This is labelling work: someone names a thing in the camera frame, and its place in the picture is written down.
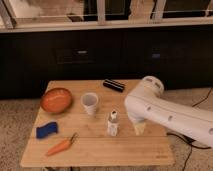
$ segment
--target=small white cup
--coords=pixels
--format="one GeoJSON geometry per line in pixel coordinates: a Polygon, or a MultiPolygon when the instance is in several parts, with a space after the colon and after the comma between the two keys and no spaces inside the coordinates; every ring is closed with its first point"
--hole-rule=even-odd
{"type": "Polygon", "coordinates": [[[81,96],[81,104],[88,115],[95,115],[98,106],[98,95],[96,93],[85,93],[81,96]]]}

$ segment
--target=wooden table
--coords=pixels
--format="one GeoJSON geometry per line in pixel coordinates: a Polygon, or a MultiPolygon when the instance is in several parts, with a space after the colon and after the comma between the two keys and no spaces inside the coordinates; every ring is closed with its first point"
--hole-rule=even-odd
{"type": "Polygon", "coordinates": [[[51,115],[39,109],[28,144],[21,160],[23,167],[80,167],[80,166],[140,166],[171,165],[174,163],[164,127],[146,121],[142,136],[136,136],[129,121],[124,98],[139,80],[120,80],[126,85],[123,93],[102,86],[96,81],[51,81],[47,90],[64,87],[72,92],[74,102],[62,114],[51,115]],[[99,108],[95,118],[89,117],[80,103],[83,93],[95,92],[99,108]],[[119,112],[119,133],[107,134],[107,118],[116,109],[119,112]],[[59,133],[46,139],[35,138],[36,127],[56,121],[59,133]],[[61,140],[77,132],[79,138],[67,151],[46,157],[46,151],[61,140]]]}

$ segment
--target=cable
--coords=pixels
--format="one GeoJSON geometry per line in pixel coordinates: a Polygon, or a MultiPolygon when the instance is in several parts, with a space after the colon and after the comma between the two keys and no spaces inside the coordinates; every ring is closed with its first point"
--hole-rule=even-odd
{"type": "Polygon", "coordinates": [[[207,95],[206,95],[205,98],[203,98],[203,99],[200,100],[199,102],[193,104],[192,107],[195,107],[195,106],[199,105],[200,103],[204,102],[206,99],[208,99],[208,98],[209,98],[209,95],[211,94],[212,88],[213,88],[213,87],[210,88],[210,90],[209,90],[209,92],[207,93],[207,95]]]}
{"type": "Polygon", "coordinates": [[[208,150],[208,149],[211,149],[211,147],[199,147],[199,146],[196,146],[196,145],[193,145],[191,143],[188,143],[183,137],[181,137],[180,135],[177,135],[177,134],[174,134],[174,133],[171,133],[171,132],[168,132],[167,135],[170,135],[170,136],[175,136],[175,137],[178,137],[180,138],[183,142],[185,142],[187,145],[193,147],[193,148],[196,148],[196,149],[200,149],[200,150],[208,150]]]}
{"type": "Polygon", "coordinates": [[[189,151],[189,154],[188,154],[188,156],[187,156],[187,158],[186,158],[186,160],[185,160],[185,162],[184,162],[182,171],[185,170],[185,168],[186,168],[186,163],[187,163],[187,161],[189,160],[189,157],[191,156],[191,154],[192,154],[192,146],[190,146],[190,151],[189,151]]]}

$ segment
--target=orange bowl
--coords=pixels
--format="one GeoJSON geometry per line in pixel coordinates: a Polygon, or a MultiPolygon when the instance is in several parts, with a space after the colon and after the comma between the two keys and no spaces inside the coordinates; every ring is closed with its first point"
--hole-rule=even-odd
{"type": "Polygon", "coordinates": [[[41,107],[49,113],[61,113],[72,103],[72,94],[65,88],[53,88],[41,98],[41,107]]]}

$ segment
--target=small bottle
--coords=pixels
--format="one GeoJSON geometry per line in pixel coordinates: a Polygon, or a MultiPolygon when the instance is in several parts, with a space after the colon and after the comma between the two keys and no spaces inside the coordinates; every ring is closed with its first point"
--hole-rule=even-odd
{"type": "Polygon", "coordinates": [[[107,133],[111,136],[116,136],[118,133],[118,112],[113,110],[108,118],[107,133]]]}

